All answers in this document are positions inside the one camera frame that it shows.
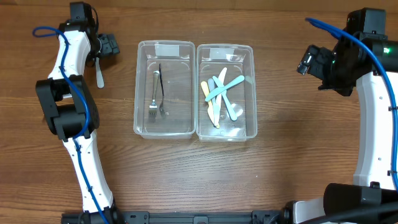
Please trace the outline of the light blue plastic knife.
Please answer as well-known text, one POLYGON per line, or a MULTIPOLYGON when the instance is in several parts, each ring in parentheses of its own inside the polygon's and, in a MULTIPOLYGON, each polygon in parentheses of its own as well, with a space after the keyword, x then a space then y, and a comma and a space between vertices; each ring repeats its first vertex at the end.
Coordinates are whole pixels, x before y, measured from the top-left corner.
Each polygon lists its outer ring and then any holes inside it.
POLYGON ((236 121, 237 120, 237 115, 236 112, 234 111, 232 104, 230 103, 227 95, 226 95, 226 90, 223 91, 222 93, 218 94, 216 96, 216 104, 218 105, 219 108, 219 112, 221 111, 221 100, 224 99, 224 103, 226 105, 226 109, 228 111, 229 117, 232 121, 236 121))

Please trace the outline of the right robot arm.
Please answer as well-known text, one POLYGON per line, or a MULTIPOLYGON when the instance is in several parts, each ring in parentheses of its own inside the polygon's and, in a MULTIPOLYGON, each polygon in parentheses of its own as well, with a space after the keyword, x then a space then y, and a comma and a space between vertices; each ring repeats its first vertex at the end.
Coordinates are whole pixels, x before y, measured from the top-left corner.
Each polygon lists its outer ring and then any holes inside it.
POLYGON ((333 50, 310 46, 298 72, 343 96, 358 92, 360 144, 352 184, 327 185, 322 197, 297 201, 282 223, 397 222, 397 42, 377 30, 323 26, 333 50))

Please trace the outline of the white rounded plastic fork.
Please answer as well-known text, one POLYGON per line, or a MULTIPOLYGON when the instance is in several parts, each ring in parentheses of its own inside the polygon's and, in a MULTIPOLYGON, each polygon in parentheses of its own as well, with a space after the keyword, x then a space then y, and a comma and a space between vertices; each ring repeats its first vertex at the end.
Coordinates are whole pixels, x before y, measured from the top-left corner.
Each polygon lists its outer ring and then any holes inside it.
POLYGON ((96 57, 95 60, 95 68, 96 68, 96 84, 98 88, 103 88, 104 87, 104 80, 103 80, 103 74, 100 68, 100 59, 96 57))

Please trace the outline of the yellow plastic knife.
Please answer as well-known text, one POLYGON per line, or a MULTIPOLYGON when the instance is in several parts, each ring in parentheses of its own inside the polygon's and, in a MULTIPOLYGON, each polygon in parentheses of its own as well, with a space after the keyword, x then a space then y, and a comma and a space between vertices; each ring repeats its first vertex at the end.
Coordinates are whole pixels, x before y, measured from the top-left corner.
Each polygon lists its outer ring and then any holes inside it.
MULTIPOLYGON (((201 85, 201 89, 202 89, 205 97, 207 97, 209 95, 209 93, 210 93, 207 82, 206 81, 202 81, 200 83, 200 85, 201 85)), ((211 122, 213 123, 213 126, 216 127, 216 128, 220 128, 219 124, 215 123, 213 103, 211 101, 208 101, 207 103, 208 103, 208 109, 207 109, 208 116, 209 116, 211 122)))

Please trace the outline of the large metal fork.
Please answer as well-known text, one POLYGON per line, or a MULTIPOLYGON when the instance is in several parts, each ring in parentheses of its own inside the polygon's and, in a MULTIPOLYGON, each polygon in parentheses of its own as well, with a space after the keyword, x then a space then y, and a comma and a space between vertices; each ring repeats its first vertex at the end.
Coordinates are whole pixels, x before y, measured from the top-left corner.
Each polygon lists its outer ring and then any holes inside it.
POLYGON ((157 116, 157 109, 158 109, 155 100, 156 100, 159 77, 160 77, 160 72, 158 70, 154 71, 153 86, 152 86, 152 101, 151 104, 149 105, 149 121, 153 123, 155 122, 157 116))

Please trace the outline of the black handled metal fork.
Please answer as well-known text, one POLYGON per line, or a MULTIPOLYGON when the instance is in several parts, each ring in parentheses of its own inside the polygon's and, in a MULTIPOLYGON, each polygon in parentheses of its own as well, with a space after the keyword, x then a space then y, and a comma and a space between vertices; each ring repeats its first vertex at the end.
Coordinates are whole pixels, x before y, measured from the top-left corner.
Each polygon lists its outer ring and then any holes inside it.
POLYGON ((161 85, 161 90, 162 90, 162 101, 159 106, 159 111, 162 119, 166 118, 165 114, 165 108, 164 108, 164 85, 163 85, 163 79, 162 79, 162 66, 159 64, 159 79, 160 79, 160 85, 161 85))

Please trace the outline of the white plastic knife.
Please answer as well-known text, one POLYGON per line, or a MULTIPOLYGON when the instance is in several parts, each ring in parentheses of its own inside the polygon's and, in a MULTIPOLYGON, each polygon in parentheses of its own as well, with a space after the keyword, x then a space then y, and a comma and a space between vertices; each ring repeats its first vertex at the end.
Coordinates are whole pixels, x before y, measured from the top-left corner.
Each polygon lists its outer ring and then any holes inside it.
MULTIPOLYGON (((220 72, 219 76, 218 76, 218 80, 223 83, 224 82, 224 78, 227 72, 227 68, 223 68, 222 71, 220 72)), ((219 94, 216 98, 215 98, 215 103, 213 104, 213 109, 214 109, 214 117, 215 117, 215 124, 216 127, 219 126, 219 121, 220 121, 220 111, 221 111, 221 100, 222 100, 222 95, 219 94)))

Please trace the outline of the pale grey-blue plastic knife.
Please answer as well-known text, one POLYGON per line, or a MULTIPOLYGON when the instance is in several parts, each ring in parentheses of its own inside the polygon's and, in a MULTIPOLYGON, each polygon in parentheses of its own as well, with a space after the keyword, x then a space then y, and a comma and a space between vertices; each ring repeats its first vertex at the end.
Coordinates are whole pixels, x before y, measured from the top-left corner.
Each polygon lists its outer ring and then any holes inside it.
MULTIPOLYGON (((209 87, 209 91, 213 91, 214 89, 215 89, 215 83, 214 83, 214 80, 212 79, 212 78, 209 78, 208 79, 208 87, 209 87)), ((214 125, 215 126, 217 126, 218 125, 218 123, 217 123, 217 121, 216 121, 216 115, 215 115, 215 112, 216 112, 216 108, 215 108, 215 106, 216 106, 216 103, 215 103, 215 98, 212 98, 211 99, 211 102, 212 102, 212 106, 213 106, 213 118, 214 118, 214 125)))

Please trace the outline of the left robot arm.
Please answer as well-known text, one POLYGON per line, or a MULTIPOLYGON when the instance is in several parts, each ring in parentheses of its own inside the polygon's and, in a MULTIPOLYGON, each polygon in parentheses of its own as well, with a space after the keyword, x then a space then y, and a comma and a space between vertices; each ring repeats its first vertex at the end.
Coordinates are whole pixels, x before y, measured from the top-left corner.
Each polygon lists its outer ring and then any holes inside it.
POLYGON ((99 114, 83 78, 89 56, 101 50, 95 25, 67 21, 58 28, 48 27, 48 36, 56 36, 60 47, 53 70, 35 90, 49 130, 68 151, 83 200, 78 215, 63 215, 67 223, 124 223, 100 162, 97 144, 99 114))

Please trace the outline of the mint green plastic knife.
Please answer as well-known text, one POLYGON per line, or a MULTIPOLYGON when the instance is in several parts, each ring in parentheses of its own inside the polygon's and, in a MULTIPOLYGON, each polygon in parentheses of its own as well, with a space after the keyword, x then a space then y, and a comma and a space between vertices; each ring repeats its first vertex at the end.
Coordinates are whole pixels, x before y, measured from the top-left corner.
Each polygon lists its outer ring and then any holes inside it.
POLYGON ((238 77, 236 77, 234 80, 232 80, 231 82, 229 82, 227 85, 223 86, 223 87, 217 87, 215 88, 213 91, 209 92, 209 94, 206 96, 205 101, 209 102, 210 100, 212 100, 214 97, 218 96, 219 94, 221 94, 222 92, 234 87, 235 85, 240 84, 241 82, 243 82, 245 80, 244 75, 240 75, 238 77))

